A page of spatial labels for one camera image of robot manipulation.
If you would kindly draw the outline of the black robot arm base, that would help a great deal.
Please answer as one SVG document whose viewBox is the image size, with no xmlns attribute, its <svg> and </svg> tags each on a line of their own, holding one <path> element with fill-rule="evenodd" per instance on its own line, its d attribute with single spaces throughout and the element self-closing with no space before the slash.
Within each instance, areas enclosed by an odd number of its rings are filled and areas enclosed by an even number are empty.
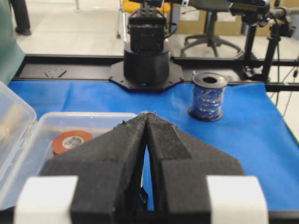
<svg viewBox="0 0 299 224">
<path fill-rule="evenodd" d="M 131 91 L 164 91 L 183 81 L 183 69 L 171 62 L 162 0 L 141 0 L 128 19 L 130 41 L 121 62 L 111 66 L 109 80 Z"/>
</svg>

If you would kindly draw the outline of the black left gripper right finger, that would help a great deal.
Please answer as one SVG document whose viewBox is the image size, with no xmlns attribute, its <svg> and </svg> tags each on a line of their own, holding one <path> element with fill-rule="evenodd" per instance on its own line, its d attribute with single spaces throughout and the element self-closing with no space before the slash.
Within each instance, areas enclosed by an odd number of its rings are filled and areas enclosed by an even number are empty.
<svg viewBox="0 0 299 224">
<path fill-rule="evenodd" d="M 266 224 L 258 179 L 239 161 L 149 113 L 154 204 L 171 224 Z"/>
</svg>

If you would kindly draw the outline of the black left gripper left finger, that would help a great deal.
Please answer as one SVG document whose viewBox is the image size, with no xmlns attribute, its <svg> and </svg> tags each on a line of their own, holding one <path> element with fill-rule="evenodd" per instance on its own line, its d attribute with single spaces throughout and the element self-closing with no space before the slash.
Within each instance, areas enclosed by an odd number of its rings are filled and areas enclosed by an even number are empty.
<svg viewBox="0 0 299 224">
<path fill-rule="evenodd" d="M 147 115 L 48 160 L 29 178 L 14 210 L 16 224 L 114 224 L 135 208 Z"/>
</svg>

